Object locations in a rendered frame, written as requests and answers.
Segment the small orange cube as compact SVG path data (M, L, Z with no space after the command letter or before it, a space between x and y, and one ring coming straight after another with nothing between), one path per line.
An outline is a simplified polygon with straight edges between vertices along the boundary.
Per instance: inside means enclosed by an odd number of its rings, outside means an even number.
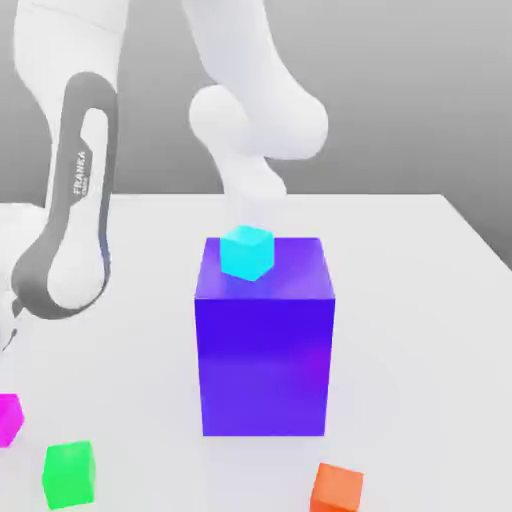
M309 512L359 512L364 474L320 463Z

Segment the small cyan cube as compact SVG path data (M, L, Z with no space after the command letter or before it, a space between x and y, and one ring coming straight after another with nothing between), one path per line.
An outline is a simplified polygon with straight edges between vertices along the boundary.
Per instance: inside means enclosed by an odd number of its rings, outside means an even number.
M220 238L220 265L224 274L254 282L274 266L272 232L240 225Z

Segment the small green cube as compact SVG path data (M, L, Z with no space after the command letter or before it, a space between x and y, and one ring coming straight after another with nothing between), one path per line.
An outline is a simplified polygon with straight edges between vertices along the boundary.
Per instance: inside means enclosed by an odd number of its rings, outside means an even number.
M46 449L42 486L50 510L92 503L95 484L96 461L89 440Z

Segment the large purple box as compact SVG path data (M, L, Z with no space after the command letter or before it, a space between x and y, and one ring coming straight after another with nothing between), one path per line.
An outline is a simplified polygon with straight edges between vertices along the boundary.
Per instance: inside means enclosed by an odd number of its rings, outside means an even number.
M335 293L319 239L276 239L255 282L222 273L207 239L194 307L204 435L324 434Z

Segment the small magenta cube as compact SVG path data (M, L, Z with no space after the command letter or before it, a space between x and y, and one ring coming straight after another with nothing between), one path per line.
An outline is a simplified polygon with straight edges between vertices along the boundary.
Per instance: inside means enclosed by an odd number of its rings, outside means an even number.
M24 423L24 414L17 394L0 394L0 448L11 445Z

